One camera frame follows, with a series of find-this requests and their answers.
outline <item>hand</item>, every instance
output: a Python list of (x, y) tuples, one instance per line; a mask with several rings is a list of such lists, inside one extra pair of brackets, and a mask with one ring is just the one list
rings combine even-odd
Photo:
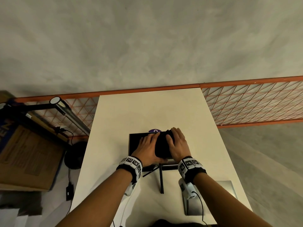
[(175, 144), (172, 141), (170, 135), (166, 135), (166, 141), (169, 144), (169, 151), (172, 154), (172, 158), (179, 163), (184, 157), (191, 156), (185, 136), (181, 132), (180, 128), (172, 128), (172, 133), (175, 138)]
[(154, 147), (160, 132), (156, 134), (149, 134), (148, 136), (142, 137), (139, 141), (137, 149), (131, 156), (137, 157), (141, 160), (142, 166), (149, 166), (153, 163), (166, 163), (166, 159), (162, 159), (156, 156), (154, 153)]

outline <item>forearm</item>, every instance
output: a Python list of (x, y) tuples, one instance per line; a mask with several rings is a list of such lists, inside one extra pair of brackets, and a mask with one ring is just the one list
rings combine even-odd
[(207, 174), (197, 174), (194, 183), (220, 226), (271, 227)]
[(116, 170), (68, 214), (57, 227), (109, 227), (131, 180), (130, 172), (124, 169)]

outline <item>person's left hand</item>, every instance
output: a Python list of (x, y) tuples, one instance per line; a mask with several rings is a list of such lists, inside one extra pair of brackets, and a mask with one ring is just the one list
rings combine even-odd
[(166, 159), (159, 158), (154, 153), (154, 147), (160, 132), (156, 134), (149, 134), (148, 136), (142, 137), (139, 141), (137, 149), (131, 156), (137, 157), (141, 160), (142, 166), (149, 166), (153, 163), (166, 163)]

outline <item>orange metal frame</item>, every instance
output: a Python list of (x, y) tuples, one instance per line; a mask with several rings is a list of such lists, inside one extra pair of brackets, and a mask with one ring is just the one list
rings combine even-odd
[[(33, 96), (33, 97), (16, 98), (15, 100), (19, 103), (26, 103), (26, 102), (50, 100), (54, 96), (60, 96), (62, 99), (77, 99), (77, 98), (90, 98), (90, 97), (97, 97), (100, 95), (111, 95), (111, 94), (175, 90), (175, 89), (186, 89), (186, 88), (197, 88), (197, 87), (200, 87), (201, 89), (203, 89), (203, 88), (210, 88), (210, 87), (266, 84), (266, 83), (279, 83), (279, 82), (291, 82), (291, 81), (303, 81), (303, 76), (254, 79), (254, 80), (238, 80), (238, 81), (226, 81), (226, 82), (216, 82), (216, 83), (203, 83), (203, 84), (189, 84), (189, 85), (178, 85), (178, 86), (168, 86), (168, 87), (154, 87), (154, 88), (116, 90), (116, 91), (61, 94), (61, 95), (50, 95), (50, 96)], [(288, 123), (288, 122), (303, 122), (303, 119), (282, 120), (282, 121), (272, 121), (272, 122), (252, 122), (252, 123), (243, 123), (243, 124), (222, 125), (222, 126), (217, 126), (217, 127), (218, 128), (228, 128), (228, 127), (242, 127), (242, 126), (259, 126), (259, 125), (269, 125), (269, 124), (282, 124), (282, 123)]]

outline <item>person's right hand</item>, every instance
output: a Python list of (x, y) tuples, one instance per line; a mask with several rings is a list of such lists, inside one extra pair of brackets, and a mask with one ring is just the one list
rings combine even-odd
[(181, 132), (180, 128), (173, 127), (172, 133), (175, 138), (175, 144), (170, 135), (166, 135), (166, 140), (169, 144), (169, 151), (172, 154), (172, 158), (179, 163), (184, 157), (191, 156), (191, 153), (185, 140), (185, 136)]

